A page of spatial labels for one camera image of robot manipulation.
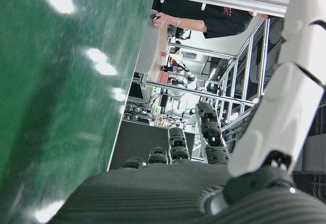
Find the red object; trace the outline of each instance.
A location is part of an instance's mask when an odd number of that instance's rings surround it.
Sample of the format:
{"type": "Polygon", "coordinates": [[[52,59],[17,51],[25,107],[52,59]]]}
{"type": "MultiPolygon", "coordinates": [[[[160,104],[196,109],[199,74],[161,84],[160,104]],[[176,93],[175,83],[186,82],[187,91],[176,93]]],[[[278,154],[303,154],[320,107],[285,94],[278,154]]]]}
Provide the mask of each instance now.
{"type": "Polygon", "coordinates": [[[167,72],[162,72],[161,79],[159,82],[166,84],[168,83],[168,78],[169,78],[169,74],[167,72]]]}

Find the desk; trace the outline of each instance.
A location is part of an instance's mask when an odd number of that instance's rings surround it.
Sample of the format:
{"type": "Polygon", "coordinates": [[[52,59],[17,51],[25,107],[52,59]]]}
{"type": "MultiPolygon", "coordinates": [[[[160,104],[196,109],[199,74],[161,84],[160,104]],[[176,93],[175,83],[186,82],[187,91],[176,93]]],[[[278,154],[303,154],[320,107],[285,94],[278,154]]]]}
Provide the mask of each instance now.
{"type": "Polygon", "coordinates": [[[152,0],[2,1],[0,220],[44,223],[107,169],[152,0]]]}

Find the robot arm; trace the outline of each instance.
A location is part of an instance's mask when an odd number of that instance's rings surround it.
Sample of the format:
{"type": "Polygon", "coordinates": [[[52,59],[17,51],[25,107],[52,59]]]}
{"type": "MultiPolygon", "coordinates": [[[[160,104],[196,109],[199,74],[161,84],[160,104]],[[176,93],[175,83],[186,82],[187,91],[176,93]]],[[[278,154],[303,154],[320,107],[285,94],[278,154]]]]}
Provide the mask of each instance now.
{"type": "Polygon", "coordinates": [[[279,67],[246,133],[237,143],[229,172],[240,176],[262,165],[293,169],[326,83],[326,0],[291,0],[285,14],[279,67]]]}

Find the pink print on shirt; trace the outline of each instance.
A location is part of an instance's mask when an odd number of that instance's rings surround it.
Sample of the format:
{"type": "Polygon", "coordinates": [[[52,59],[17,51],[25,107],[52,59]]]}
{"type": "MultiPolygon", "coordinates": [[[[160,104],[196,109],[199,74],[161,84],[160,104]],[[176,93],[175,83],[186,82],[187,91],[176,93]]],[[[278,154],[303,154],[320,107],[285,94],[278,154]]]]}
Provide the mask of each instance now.
{"type": "Polygon", "coordinates": [[[231,8],[227,8],[227,7],[224,7],[223,14],[224,15],[227,15],[227,16],[231,16],[232,15],[232,9],[231,8]]]}

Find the bracelet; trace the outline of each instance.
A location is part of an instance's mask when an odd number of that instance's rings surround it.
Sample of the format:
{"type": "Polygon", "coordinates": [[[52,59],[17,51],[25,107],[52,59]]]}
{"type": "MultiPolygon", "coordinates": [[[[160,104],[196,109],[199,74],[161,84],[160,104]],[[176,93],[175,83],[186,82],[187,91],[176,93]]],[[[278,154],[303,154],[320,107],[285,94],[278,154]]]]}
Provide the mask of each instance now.
{"type": "Polygon", "coordinates": [[[178,22],[177,22],[177,24],[175,25],[175,27],[178,27],[178,26],[180,25],[180,21],[181,21],[181,19],[178,17],[178,22]]]}

